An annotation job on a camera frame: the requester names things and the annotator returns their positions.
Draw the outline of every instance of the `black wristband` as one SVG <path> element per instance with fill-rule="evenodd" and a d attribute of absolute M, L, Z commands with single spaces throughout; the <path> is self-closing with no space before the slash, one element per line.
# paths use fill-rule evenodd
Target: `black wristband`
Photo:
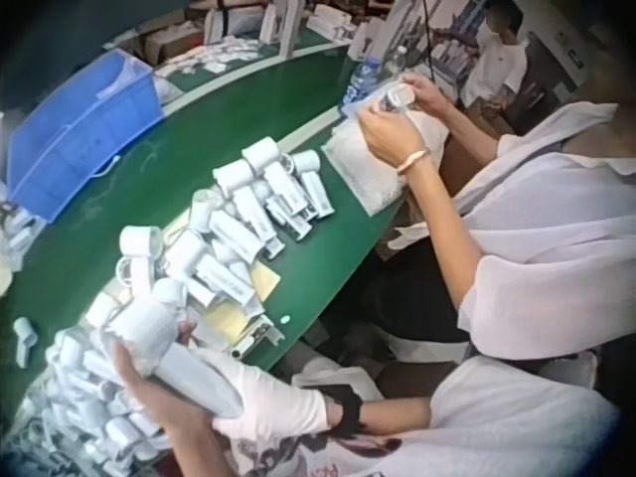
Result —
<path fill-rule="evenodd" d="M 325 432 L 334 437 L 350 437 L 363 430 L 360 423 L 362 400 L 349 385 L 310 386 L 307 390 L 317 390 L 333 399 L 342 407 L 342 418 L 338 424 Z"/>

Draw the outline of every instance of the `blue plastic bin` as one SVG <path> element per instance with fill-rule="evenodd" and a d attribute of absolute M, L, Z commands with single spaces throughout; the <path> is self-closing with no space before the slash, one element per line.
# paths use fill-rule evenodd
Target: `blue plastic bin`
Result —
<path fill-rule="evenodd" d="M 102 55 L 44 100 L 9 143 L 9 200 L 51 223 L 91 176 L 163 118 L 152 69 Z"/>

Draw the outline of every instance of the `white glove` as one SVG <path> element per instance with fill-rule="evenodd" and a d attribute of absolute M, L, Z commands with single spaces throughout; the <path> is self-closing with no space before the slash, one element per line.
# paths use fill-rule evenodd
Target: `white glove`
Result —
<path fill-rule="evenodd" d="M 242 398 L 244 411 L 240 417 L 213 419 L 212 427 L 221 434 L 256 442 L 329 428 L 327 406 L 320 392 L 287 385 L 223 353 L 200 349 L 196 354 L 221 373 Z"/>

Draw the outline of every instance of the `person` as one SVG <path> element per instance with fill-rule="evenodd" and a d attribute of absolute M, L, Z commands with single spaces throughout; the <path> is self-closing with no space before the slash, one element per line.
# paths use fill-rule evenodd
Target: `person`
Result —
<path fill-rule="evenodd" d="M 478 58 L 460 92 L 462 108 L 470 108 L 482 98 L 485 109 L 494 114 L 515 99 L 528 69 L 526 50 L 517 42 L 522 19 L 523 15 L 514 3 L 500 0 L 491 2 L 486 13 L 486 28 L 481 29 L 475 39 L 452 31 L 436 33 L 438 39 L 459 41 L 471 57 Z"/>
<path fill-rule="evenodd" d="M 617 423 L 614 407 L 594 391 L 484 357 L 462 364 L 431 398 L 360 404 L 290 386 L 219 352 L 196 353 L 238 391 L 241 416 L 210 417 L 141 378 L 123 345 L 112 350 L 127 390 L 162 426 L 185 477 L 573 475 Z M 314 383 L 360 373 L 326 358 L 306 363 L 301 376 L 308 368 L 305 382 Z M 358 384 L 362 396 L 377 392 L 373 382 Z"/>
<path fill-rule="evenodd" d="M 426 219 L 399 230 L 390 246 L 401 251 L 367 290 L 365 312 L 392 337 L 470 340 L 523 361 L 636 331 L 636 75 L 605 30 L 586 87 L 594 102 L 568 104 L 524 137 L 493 139 L 428 79 L 405 76 L 419 108 L 482 166 L 452 199 L 405 116 L 359 113 L 369 149 L 402 168 Z"/>

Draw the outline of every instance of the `green table surface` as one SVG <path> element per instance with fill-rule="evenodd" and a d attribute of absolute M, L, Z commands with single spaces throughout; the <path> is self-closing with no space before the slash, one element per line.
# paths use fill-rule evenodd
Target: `green table surface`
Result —
<path fill-rule="evenodd" d="M 214 167 L 239 158 L 265 136 L 280 140 L 335 105 L 355 64 L 344 49 L 310 55 L 239 79 L 169 116 L 123 151 L 121 162 L 93 180 L 48 227 L 26 257 L 24 270 L 0 303 L 0 405 L 15 412 L 28 384 L 45 366 L 44 350 L 57 331 L 74 325 L 112 277 L 118 235 L 126 225 L 167 226 L 192 193 L 212 183 Z M 330 128 L 300 149 L 323 144 Z M 321 177 L 336 213 L 301 243 L 287 243 L 269 263 L 282 277 L 267 300 L 285 340 L 260 344 L 248 360 L 273 365 L 347 281 L 388 225 L 393 210 L 369 219 L 327 160 Z M 27 370 L 14 362 L 13 321 L 27 316 L 40 335 Z"/>
<path fill-rule="evenodd" d="M 250 39 L 258 39 L 258 32 L 252 35 L 240 35 L 241 38 L 250 38 Z M 316 32 L 307 29 L 304 26 L 300 27 L 298 31 L 298 38 L 296 39 L 296 50 L 301 50 L 303 48 L 316 47 L 318 45 L 326 45 L 330 43 L 325 37 L 318 35 Z M 191 75 L 184 75 L 181 72 L 174 72 L 168 76 L 168 81 L 174 84 L 183 92 L 191 91 L 206 82 L 214 80 L 222 75 L 226 75 L 238 68 L 245 67 L 247 65 L 251 65 L 252 63 L 261 62 L 262 60 L 267 60 L 268 58 L 273 58 L 278 55 L 279 45 L 261 45 L 258 48 L 259 57 L 256 60 L 251 61 L 242 61 L 235 60 L 233 62 L 228 63 L 228 68 L 220 75 L 216 75 L 208 70 L 203 69 L 202 67 L 196 67 L 195 72 Z"/>

